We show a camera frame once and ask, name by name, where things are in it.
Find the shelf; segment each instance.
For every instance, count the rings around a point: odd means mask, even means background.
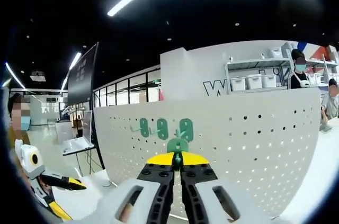
[[[325,67],[325,63],[322,60],[306,59],[306,62],[311,67]],[[334,67],[339,66],[339,64],[337,64],[333,61],[326,61],[326,65],[329,68],[334,68]]]
[[[257,69],[257,68],[269,68],[279,66],[289,66],[288,58],[280,59],[253,59],[244,61],[229,61],[227,62],[228,70],[242,70],[242,69]]]
[[[249,89],[249,90],[244,90],[244,91],[232,91],[231,94],[237,94],[237,93],[260,93],[260,92],[281,91],[281,90],[287,90],[287,86],[272,87],[272,88],[260,88],[260,89]]]

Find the pegboard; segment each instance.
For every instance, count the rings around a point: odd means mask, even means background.
[[[219,178],[237,183],[258,207],[276,217],[310,165],[320,124],[319,95],[319,89],[308,88],[97,107],[100,152],[109,178],[120,184],[138,176],[147,159],[165,153],[181,121],[189,119],[189,151],[207,158]],[[167,122],[168,139],[156,133],[159,119]],[[132,132],[145,120],[148,134]],[[179,173],[171,213],[186,218]]]

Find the metal shelving unit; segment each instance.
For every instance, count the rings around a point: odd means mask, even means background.
[[[224,63],[225,75],[226,75],[226,84],[227,84],[227,94],[232,93],[249,93],[249,92],[264,92],[264,91],[272,91],[274,90],[282,90],[287,89],[284,82],[283,68],[290,67],[292,61],[289,58],[267,58],[267,59],[251,59],[251,60],[243,60],[243,61],[229,61]],[[231,91],[231,83],[229,72],[236,70],[249,70],[249,69],[264,69],[264,68],[278,68],[279,76],[282,80],[282,87],[276,88],[262,88],[255,90],[245,90],[245,91]]]

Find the white floor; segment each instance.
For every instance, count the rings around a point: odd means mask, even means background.
[[[328,193],[339,167],[339,120],[336,122],[331,132],[319,133],[314,157],[301,188],[283,214],[273,223],[304,223]],[[87,152],[78,154],[79,164],[76,155],[65,157],[62,155],[53,125],[32,127],[29,137],[31,144],[40,150],[49,170],[74,178],[80,178],[81,172],[83,176],[90,174],[90,166],[87,162],[87,159],[88,161],[90,159],[87,157]],[[96,149],[92,150],[92,159],[91,173],[93,174],[102,170]]]
[[[38,148],[48,170],[73,178],[80,178],[102,170],[96,149],[91,150],[91,172],[88,164],[90,158],[87,157],[87,155],[90,155],[90,151],[77,154],[79,164],[75,154],[63,156],[63,151],[57,143],[54,125],[32,126],[28,134],[31,145]]]

